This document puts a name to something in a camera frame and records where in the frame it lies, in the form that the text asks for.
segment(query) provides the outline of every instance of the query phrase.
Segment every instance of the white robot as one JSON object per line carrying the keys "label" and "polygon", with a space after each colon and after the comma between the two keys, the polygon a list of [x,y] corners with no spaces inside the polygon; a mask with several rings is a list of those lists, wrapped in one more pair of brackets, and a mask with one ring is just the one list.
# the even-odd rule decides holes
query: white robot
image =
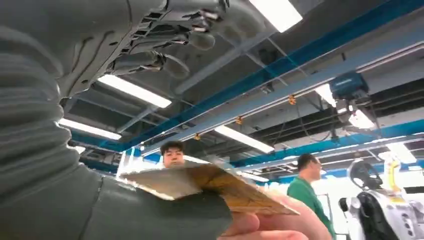
{"label": "white robot", "polygon": [[352,240],[420,240],[424,239],[424,208],[420,202],[408,202],[396,185],[400,169],[395,158],[385,161],[387,187],[371,164],[359,159],[347,170],[351,181],[362,189],[356,197],[341,198]]}

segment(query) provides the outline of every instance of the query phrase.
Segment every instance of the humanoid robot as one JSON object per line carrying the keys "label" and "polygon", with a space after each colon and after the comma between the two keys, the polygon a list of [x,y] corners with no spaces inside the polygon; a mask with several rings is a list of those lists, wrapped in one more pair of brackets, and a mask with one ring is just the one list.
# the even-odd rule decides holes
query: humanoid robot
{"label": "humanoid robot", "polygon": [[369,163],[356,160],[348,177],[362,189],[356,197],[342,198],[352,240],[420,240],[424,232],[424,208],[420,202],[408,202],[396,185],[395,175],[401,164],[394,157],[385,161],[386,187]]}
{"label": "humanoid robot", "polygon": [[188,68],[162,54],[249,38],[243,0],[3,0],[0,4],[0,239],[216,239],[231,214],[216,194],[165,201],[78,163],[58,126],[62,98],[105,73]]}

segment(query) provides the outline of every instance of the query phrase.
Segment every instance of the gray robot arm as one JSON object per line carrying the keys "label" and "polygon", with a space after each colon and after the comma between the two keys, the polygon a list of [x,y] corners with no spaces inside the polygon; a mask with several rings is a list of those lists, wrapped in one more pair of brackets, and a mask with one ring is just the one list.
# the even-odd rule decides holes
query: gray robot arm
{"label": "gray robot arm", "polygon": [[[212,240],[228,227],[230,212],[216,194],[166,201],[88,170],[67,146],[70,132],[57,123],[61,98],[88,89],[110,70],[145,16],[178,3],[1,3],[0,239]],[[190,11],[216,3],[190,1]],[[144,60],[139,64],[155,58]]]}

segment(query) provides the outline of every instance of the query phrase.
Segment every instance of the man in green shirt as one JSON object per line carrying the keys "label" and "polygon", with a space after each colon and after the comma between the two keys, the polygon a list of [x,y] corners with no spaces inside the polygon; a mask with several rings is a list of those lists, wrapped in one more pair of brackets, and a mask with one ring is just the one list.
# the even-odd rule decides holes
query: man in green shirt
{"label": "man in green shirt", "polygon": [[287,195],[295,198],[311,208],[321,222],[327,227],[332,238],[336,239],[333,223],[325,215],[323,205],[318,200],[311,186],[313,181],[321,179],[321,162],[312,154],[303,154],[297,160],[299,175],[290,183]]}

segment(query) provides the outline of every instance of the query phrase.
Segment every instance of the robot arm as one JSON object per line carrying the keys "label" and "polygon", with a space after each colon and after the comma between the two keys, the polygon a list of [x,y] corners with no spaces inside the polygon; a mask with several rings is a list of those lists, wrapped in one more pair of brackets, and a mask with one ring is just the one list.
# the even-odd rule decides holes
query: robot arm
{"label": "robot arm", "polygon": [[[226,13],[237,2],[225,5]],[[217,6],[222,1],[2,2],[0,239],[216,239],[226,229],[231,215],[219,196],[165,201],[101,176],[78,164],[67,146],[70,132],[58,126],[59,100],[88,89],[106,71],[166,68],[171,57],[156,51],[124,57],[150,26],[146,16],[168,8],[214,16]]]}
{"label": "robot arm", "polygon": [[215,45],[214,33],[239,42],[265,29],[260,14],[240,0],[231,1],[231,5],[222,0],[170,0],[155,14],[143,18],[142,22],[149,24],[139,28],[125,51],[109,65],[107,73],[165,70],[174,78],[184,79],[190,74],[189,68],[176,57],[158,51],[186,44],[207,51]]}

